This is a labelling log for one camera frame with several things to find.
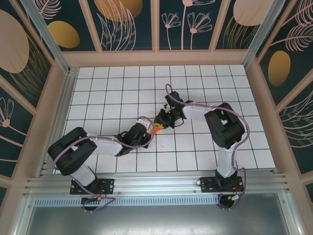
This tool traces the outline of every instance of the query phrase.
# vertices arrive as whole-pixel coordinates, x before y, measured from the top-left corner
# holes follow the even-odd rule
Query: white grid floor
[[[166,83],[184,101],[228,102],[251,128],[249,141],[237,153],[237,166],[275,168],[242,65],[80,68],[64,134],[81,126],[111,136],[128,131],[138,116],[153,120],[166,103]],[[185,120],[175,130],[160,131],[148,149],[122,157],[92,155],[86,164],[97,173],[213,170],[217,150],[206,123]]]

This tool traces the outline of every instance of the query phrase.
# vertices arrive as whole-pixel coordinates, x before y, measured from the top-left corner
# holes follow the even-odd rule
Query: enclosure
[[[312,0],[2,1],[1,234],[312,234],[312,25]],[[186,119],[148,148],[90,155],[115,201],[84,213],[48,148],[75,127],[111,137],[153,121],[166,84],[248,123],[241,204],[203,192],[220,150]]]

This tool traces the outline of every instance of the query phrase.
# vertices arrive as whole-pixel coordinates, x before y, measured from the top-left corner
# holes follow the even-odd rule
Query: black mounting plate
[[[221,189],[220,186],[215,181],[215,176],[213,177],[201,177],[199,178],[198,182],[200,181],[201,192],[236,192],[236,188],[234,185],[230,185],[229,187],[225,187]],[[236,185],[238,189],[244,191],[244,184],[243,180],[240,176],[236,176],[234,178],[233,183]]]
[[[99,185],[97,189],[93,191],[93,193],[98,194],[98,195],[113,194],[113,189],[114,189],[114,179],[99,179]],[[71,195],[87,195],[88,194],[78,186],[75,180],[71,181],[69,193]]]

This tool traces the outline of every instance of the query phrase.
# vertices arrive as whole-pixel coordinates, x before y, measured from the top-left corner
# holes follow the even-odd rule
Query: metal floor
[[[27,235],[288,235],[277,194],[246,195],[233,211],[217,205],[34,208]]]

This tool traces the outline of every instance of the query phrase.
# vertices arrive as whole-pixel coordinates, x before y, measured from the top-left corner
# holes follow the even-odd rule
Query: gold circle
[[[273,0],[236,0],[234,18],[238,24],[256,26],[262,23]]]
[[[279,50],[275,52],[268,65],[268,79],[273,86],[280,86],[288,77],[291,61],[289,55]]]
[[[21,24],[9,13],[0,10],[0,68],[21,72],[28,62],[29,44]]]
[[[130,11],[133,18],[137,17],[142,10],[142,0],[94,0],[98,10],[107,19],[115,22],[125,22],[127,19],[122,19],[122,8],[119,2],[122,3],[125,11],[126,9]]]
[[[48,25],[48,28],[59,46],[74,48],[79,45],[79,35],[70,24],[64,21],[54,21]]]

